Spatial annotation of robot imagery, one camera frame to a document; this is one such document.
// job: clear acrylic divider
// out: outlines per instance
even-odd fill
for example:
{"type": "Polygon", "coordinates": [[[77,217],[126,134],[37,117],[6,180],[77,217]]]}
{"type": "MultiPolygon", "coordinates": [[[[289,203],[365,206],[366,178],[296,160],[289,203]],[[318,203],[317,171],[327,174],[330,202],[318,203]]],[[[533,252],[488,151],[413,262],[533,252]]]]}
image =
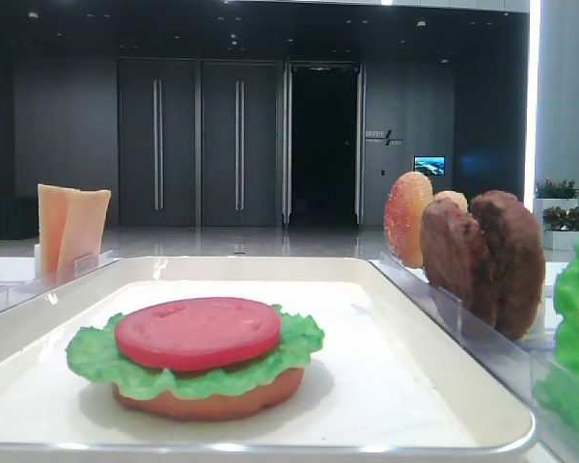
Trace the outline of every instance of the clear acrylic divider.
{"type": "Polygon", "coordinates": [[[0,313],[45,294],[58,286],[66,285],[116,259],[114,251],[107,251],[99,256],[85,256],[76,260],[72,265],[36,280],[16,286],[0,286],[0,313]]]}
{"type": "Polygon", "coordinates": [[[382,253],[379,269],[486,370],[530,405],[543,444],[565,462],[579,462],[579,376],[559,365],[553,338],[512,342],[463,309],[450,292],[430,286],[382,253]]]}

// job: green lettuce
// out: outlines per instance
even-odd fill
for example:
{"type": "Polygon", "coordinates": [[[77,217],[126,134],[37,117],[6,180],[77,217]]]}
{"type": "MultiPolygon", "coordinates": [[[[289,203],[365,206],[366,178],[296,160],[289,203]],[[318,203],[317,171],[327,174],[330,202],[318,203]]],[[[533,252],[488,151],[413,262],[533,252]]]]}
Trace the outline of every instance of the green lettuce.
{"type": "Polygon", "coordinates": [[[141,367],[118,350],[114,328],[123,318],[112,316],[102,330],[83,327],[67,347],[71,371],[93,383],[116,383],[122,395],[149,400],[169,391],[177,398],[198,399],[210,395],[241,395],[271,383],[288,368],[304,368],[311,354],[322,348],[324,332],[311,316],[281,312],[281,340],[264,356],[234,368],[216,368],[197,373],[173,373],[168,369],[141,367]]]}
{"type": "Polygon", "coordinates": [[[534,395],[543,408],[555,413],[579,436],[579,240],[576,257],[557,277],[554,308],[563,317],[556,332],[555,359],[577,377],[552,368],[537,382],[534,395]]]}

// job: wall sign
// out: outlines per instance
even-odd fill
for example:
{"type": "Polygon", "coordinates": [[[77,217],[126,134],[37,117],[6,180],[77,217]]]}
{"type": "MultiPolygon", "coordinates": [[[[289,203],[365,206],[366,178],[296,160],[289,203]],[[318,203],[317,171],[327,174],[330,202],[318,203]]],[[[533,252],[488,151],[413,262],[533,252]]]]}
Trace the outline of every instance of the wall sign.
{"type": "Polygon", "coordinates": [[[403,139],[394,138],[392,130],[366,130],[365,140],[367,143],[378,143],[387,147],[400,147],[403,139]]]}

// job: meat patty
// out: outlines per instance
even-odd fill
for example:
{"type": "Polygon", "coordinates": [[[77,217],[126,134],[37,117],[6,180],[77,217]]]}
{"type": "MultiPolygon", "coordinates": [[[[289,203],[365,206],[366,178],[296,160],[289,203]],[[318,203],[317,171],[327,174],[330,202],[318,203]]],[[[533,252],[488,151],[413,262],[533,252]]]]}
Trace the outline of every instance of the meat patty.
{"type": "Polygon", "coordinates": [[[503,191],[477,196],[470,210],[484,232],[494,263],[495,328],[517,340],[532,326],[540,304],[545,278],[540,225],[523,203],[503,191]]]}
{"type": "Polygon", "coordinates": [[[498,308],[494,265],[472,214],[449,198],[432,202],[423,212],[421,249],[429,283],[454,294],[465,309],[494,327],[498,308]]]}

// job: white table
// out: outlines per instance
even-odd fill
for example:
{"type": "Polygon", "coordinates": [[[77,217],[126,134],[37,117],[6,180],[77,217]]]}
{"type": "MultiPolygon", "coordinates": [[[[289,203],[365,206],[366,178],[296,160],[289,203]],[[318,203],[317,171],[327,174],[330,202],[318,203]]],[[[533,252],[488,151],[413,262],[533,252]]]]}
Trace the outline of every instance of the white table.
{"type": "MultiPolygon", "coordinates": [[[[547,285],[553,285],[556,276],[562,272],[566,266],[566,262],[548,262],[545,283],[547,285]]],[[[427,280],[422,270],[413,270],[412,272],[422,280],[427,280]]],[[[34,280],[34,278],[34,258],[0,258],[0,286],[17,285],[34,280]]],[[[552,300],[548,299],[546,302],[545,325],[548,329],[555,330],[562,318],[553,310],[552,300]]],[[[558,460],[542,446],[536,446],[530,450],[525,463],[558,463],[558,460]]]]}

